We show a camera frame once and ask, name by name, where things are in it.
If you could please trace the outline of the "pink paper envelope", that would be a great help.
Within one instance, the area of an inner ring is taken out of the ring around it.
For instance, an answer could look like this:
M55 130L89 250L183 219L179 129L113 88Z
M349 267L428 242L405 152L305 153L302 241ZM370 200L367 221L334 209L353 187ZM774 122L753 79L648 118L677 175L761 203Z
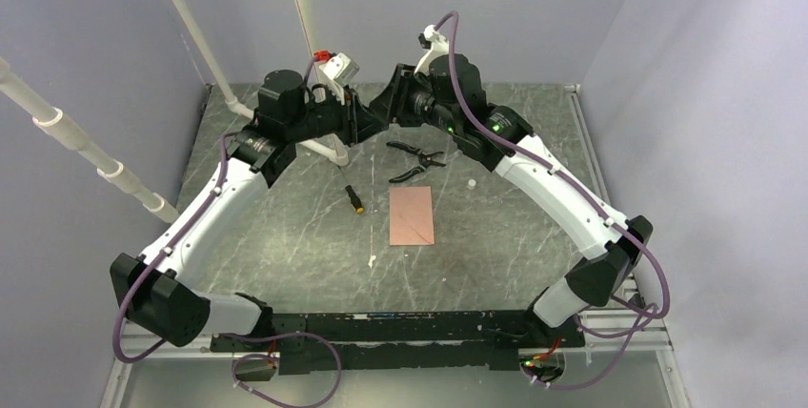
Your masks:
M435 244L433 196L429 186L391 187L389 209L392 246Z

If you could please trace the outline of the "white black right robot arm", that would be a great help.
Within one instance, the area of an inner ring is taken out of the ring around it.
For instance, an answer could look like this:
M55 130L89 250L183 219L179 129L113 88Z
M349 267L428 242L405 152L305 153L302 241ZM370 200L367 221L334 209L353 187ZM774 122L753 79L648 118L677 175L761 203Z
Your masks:
M593 194L546 148L533 127L510 107L491 102L477 66L456 58L458 82L448 56L426 71L397 65L370 111L401 127L430 125L453 138L458 149L529 196L573 240L580 260L531 304L527 338L547 346L562 325L590 306L606 305L638 263L637 243L653 226L628 218Z

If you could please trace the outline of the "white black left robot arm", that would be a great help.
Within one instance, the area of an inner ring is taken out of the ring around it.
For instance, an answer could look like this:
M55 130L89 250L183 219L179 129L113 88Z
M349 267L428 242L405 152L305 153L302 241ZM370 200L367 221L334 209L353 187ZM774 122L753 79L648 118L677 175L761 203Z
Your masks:
M295 161L302 141L335 135L347 146L385 131L390 119L380 103L364 105L342 77L311 85L297 71L272 71L257 91L252 120L219 139L211 180L170 228L139 255L119 255L110 267L119 305L113 347L124 359L125 321L182 347L199 335L235 334L252 351L274 334L272 308L247 295L206 295L192 288L220 237Z

